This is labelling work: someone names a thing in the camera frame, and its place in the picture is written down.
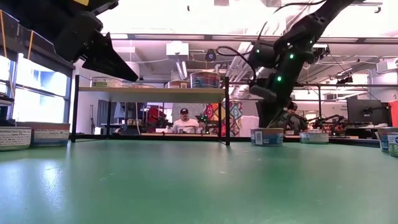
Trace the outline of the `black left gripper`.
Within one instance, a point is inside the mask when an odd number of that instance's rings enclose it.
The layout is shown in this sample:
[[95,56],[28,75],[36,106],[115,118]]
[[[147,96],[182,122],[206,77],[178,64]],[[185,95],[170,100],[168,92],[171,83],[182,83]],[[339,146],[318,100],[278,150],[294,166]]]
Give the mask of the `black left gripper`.
[[18,20],[50,41],[63,59],[81,58],[83,68],[135,82],[138,74],[113,49],[110,33],[101,34],[103,23],[97,16],[116,6],[110,0],[26,0],[18,2]]

